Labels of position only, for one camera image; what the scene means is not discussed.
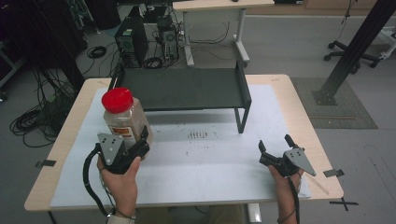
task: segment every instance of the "gray floor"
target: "gray floor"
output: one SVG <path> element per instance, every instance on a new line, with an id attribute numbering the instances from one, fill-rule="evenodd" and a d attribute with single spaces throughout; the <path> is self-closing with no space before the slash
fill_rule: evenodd
<path id="1" fill-rule="evenodd" d="M 339 17 L 247 17 L 243 42 L 251 63 L 246 68 L 246 74 L 327 77 L 337 59 L 324 62 L 323 56 L 331 51 L 327 45 L 340 34 L 341 20 Z M 350 18 L 340 40 L 348 43 L 362 21 L 363 18 Z M 391 20 L 389 25 L 396 25 L 396 20 Z M 238 57 L 232 42 L 235 27 L 236 24 L 232 23 L 230 33 L 221 44 L 193 46 L 197 67 L 234 66 Z M 197 39 L 216 39 L 224 34 L 225 26 L 221 23 L 194 24 L 190 31 L 191 36 Z M 107 35 L 109 33 L 97 35 L 88 32 L 89 48 L 114 42 Z M 368 52 L 377 55 L 385 49 L 387 46 L 376 40 Z M 102 60 L 95 62 L 86 78 L 107 76 L 111 57 L 101 64 L 99 74 L 98 67 Z M 81 52 L 77 62 L 81 71 L 86 71 L 92 63 L 85 52 Z M 342 169 L 345 173 L 339 177 L 345 200 L 359 205 L 349 205 L 346 211 L 343 205 L 329 204 L 328 201 L 303 201 L 302 223 L 395 223 L 396 55 L 393 54 L 376 68 L 369 67 L 365 61 L 361 63 L 359 72 L 348 76 L 347 82 L 361 99 L 378 129 L 316 130 L 332 167 Z M 183 60 L 174 65 L 184 66 Z M 0 128 L 0 222 L 51 223 L 47 213 L 27 212 L 23 208 L 40 172 L 35 164 L 47 158 L 50 146 L 26 147 L 21 137 L 8 130 L 12 120 L 37 104 L 36 82 L 30 69 L 23 67 L 3 89 L 8 94 L 8 100 L 0 104 L 0 120 L 3 124 Z M 40 144 L 43 137 L 40 133 L 32 133 L 27 140 Z M 263 223 L 276 223 L 276 204 L 261 203 L 260 206 Z M 58 223 L 104 223 L 104 218 L 96 210 L 54 212 L 53 215 Z M 202 216 L 189 208 L 175 209 L 172 215 L 178 217 L 177 223 L 195 223 L 191 217 L 199 219 Z"/>

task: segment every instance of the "plastic jar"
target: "plastic jar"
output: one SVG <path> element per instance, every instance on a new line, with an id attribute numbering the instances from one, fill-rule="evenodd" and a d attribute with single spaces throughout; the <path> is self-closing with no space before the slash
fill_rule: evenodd
<path id="1" fill-rule="evenodd" d="M 126 88 L 115 88 L 102 97 L 105 108 L 104 119 L 113 134 L 124 137 L 125 147 L 133 146 L 140 140 L 145 125 L 148 128 L 147 142 L 151 146 L 152 130 L 140 101 Z"/>

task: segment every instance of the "jar label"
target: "jar label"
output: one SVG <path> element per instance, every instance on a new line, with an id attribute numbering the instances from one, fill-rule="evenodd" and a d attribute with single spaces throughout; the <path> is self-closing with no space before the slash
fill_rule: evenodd
<path id="1" fill-rule="evenodd" d="M 113 134 L 116 135 L 122 135 L 125 141 L 125 146 L 131 147 L 136 143 L 136 140 L 134 139 L 134 133 L 132 132 L 131 127 L 113 127 L 113 126 L 108 126 L 113 132 Z"/>

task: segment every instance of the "red lid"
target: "red lid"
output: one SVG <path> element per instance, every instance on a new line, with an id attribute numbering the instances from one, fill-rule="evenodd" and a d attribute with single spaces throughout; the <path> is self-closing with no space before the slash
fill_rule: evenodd
<path id="1" fill-rule="evenodd" d="M 123 87 L 114 88 L 102 97 L 102 105 L 111 114 L 119 114 L 127 110 L 134 103 L 132 93 Z"/>

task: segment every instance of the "human hand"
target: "human hand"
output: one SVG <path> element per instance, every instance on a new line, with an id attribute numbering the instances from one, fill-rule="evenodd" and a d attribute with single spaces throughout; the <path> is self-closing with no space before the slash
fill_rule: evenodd
<path id="1" fill-rule="evenodd" d="M 140 166 L 140 157 L 136 157 L 127 172 L 123 175 L 114 175 L 105 169 L 102 160 L 98 157 L 97 167 L 103 181 L 116 201 L 117 217 L 133 217 L 136 208 L 137 185 L 136 174 Z"/>
<path id="2" fill-rule="evenodd" d="M 287 217 L 292 214 L 291 217 L 285 220 L 286 223 L 296 223 L 294 211 L 294 198 L 293 193 L 291 192 L 289 180 L 283 177 L 279 171 L 272 165 L 268 166 L 268 170 L 270 171 L 272 177 L 275 180 L 276 184 L 276 199 L 277 199 L 277 207 L 279 212 L 279 218 Z M 304 170 L 300 169 L 297 174 L 294 174 L 290 177 L 291 181 L 294 184 L 294 187 L 298 190 L 300 186 L 301 176 L 303 175 Z"/>

